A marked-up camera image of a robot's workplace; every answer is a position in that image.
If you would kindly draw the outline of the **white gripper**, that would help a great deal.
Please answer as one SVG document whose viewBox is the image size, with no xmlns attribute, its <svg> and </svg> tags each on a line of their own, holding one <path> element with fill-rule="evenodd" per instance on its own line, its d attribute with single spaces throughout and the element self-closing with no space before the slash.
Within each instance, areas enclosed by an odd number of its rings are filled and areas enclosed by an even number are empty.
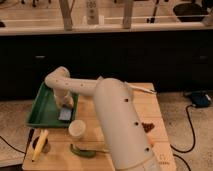
<svg viewBox="0 0 213 171">
<path fill-rule="evenodd" d="M 74 101 L 72 95 L 68 90 L 54 89 L 53 93 L 56 105 L 59 109 L 61 109 L 63 106 L 68 107 L 70 109 L 73 108 Z"/>
</svg>

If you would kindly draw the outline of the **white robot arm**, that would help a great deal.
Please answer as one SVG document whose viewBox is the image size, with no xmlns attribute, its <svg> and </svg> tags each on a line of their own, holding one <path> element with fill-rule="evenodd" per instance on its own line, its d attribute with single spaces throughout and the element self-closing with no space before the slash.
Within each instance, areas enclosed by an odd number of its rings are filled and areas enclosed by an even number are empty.
<svg viewBox="0 0 213 171">
<path fill-rule="evenodd" d="M 131 88 L 115 78 L 73 79 L 65 67 L 45 77 L 58 93 L 91 96 L 116 171 L 161 171 L 133 104 Z"/>
</svg>

